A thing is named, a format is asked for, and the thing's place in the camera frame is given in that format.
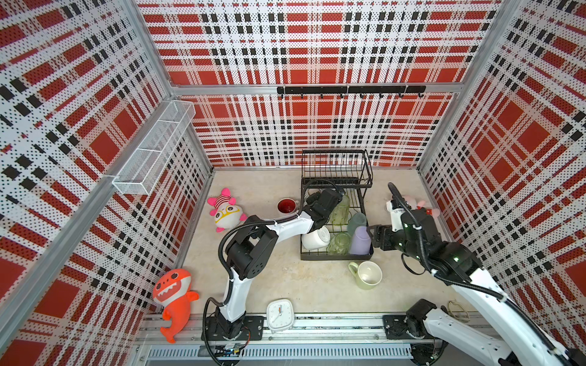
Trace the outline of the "tall green glass cup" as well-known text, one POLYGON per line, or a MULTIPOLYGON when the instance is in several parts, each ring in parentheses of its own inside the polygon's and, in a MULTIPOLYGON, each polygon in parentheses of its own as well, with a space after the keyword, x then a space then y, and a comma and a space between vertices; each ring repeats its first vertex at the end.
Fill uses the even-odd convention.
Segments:
POLYGON ((342 201, 334 208, 330 216, 332 225, 343 226, 348 223, 350 199, 343 195, 342 201))

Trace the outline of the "white ceramic mug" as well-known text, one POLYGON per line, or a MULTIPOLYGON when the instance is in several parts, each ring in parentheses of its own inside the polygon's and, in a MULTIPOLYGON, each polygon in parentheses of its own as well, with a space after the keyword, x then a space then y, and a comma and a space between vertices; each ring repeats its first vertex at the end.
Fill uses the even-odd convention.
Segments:
POLYGON ((302 235, 302 245, 306 250, 316 250, 327 247, 331 242, 331 234, 326 227, 302 235))

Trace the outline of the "teal textured plastic cup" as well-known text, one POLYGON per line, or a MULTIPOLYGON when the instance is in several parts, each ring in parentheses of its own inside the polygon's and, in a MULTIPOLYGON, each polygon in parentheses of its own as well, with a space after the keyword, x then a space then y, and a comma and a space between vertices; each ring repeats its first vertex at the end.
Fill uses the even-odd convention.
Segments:
POLYGON ((358 227, 365 227, 367 225, 367 217, 364 213, 354 214, 347 224, 347 232, 350 236, 353 236, 358 227))

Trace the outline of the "green transparent glass mug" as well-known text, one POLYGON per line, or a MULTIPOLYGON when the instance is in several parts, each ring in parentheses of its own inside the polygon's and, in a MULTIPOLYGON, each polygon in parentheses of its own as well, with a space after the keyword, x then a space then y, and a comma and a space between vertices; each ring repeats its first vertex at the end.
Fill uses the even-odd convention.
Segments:
POLYGON ((336 233, 327 247, 329 255, 346 256, 349 253, 352 238, 348 233, 336 233))

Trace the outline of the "lilac plastic cup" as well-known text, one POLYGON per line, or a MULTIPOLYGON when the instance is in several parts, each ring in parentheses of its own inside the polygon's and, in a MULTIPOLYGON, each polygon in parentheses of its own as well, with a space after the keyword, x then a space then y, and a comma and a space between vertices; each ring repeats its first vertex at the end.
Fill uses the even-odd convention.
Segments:
POLYGON ((354 256, 365 256, 370 253, 371 238, 368 228, 365 226, 357 227, 354 231, 349 254, 354 256))

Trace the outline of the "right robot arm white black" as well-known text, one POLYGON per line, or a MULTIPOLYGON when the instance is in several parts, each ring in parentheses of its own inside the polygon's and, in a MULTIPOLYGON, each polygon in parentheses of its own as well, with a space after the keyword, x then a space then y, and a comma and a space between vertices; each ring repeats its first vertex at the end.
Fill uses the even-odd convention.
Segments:
POLYGON ((583 365, 585 355, 542 330, 499 287, 468 248, 442 239, 425 210, 395 209, 389 225, 368 229, 372 245, 417 260, 435 279, 464 297, 500 336, 487 336, 426 300, 411 309, 412 330, 450 343, 483 365, 583 365))

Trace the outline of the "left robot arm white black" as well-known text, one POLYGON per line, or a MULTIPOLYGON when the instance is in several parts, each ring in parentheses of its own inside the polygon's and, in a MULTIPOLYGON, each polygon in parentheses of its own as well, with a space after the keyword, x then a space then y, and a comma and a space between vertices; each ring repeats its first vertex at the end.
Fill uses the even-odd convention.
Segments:
POLYGON ((342 188, 332 185, 311 194, 292 217, 264 221, 251 216, 225 234, 218 247, 218 258, 228 274, 227 287, 222 301, 213 297, 206 301, 203 339, 208 340, 214 333, 228 340, 240 335, 253 279, 264 270, 276 245, 322 228, 343 195, 342 188))

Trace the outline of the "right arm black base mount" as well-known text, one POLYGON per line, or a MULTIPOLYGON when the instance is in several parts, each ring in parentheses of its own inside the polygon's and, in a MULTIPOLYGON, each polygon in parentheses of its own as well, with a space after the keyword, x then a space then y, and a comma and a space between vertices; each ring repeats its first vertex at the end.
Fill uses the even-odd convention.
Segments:
POLYGON ((425 321, 431 320, 429 314, 387 314, 382 316, 383 330, 387 340, 422 341, 423 343, 447 343, 427 331, 425 321))

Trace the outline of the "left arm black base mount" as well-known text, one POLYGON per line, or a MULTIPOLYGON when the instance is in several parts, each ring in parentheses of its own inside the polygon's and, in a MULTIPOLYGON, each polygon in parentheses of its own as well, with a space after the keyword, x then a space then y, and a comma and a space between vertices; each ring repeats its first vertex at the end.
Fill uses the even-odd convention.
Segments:
POLYGON ((201 339, 208 341, 259 341, 262 339, 265 317, 244 315, 231 323, 221 314, 205 318, 201 339))

